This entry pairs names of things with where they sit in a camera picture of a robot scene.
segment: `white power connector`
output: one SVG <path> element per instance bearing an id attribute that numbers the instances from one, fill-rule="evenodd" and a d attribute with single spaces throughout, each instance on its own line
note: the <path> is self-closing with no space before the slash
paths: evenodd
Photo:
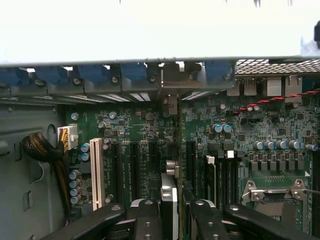
<path id="1" fill-rule="evenodd" d="M 66 129 L 66 134 L 68 136 L 68 150 L 71 150 L 78 146 L 78 129 L 77 126 L 62 126 L 57 128 L 58 141 L 60 132 L 63 132 Z"/>

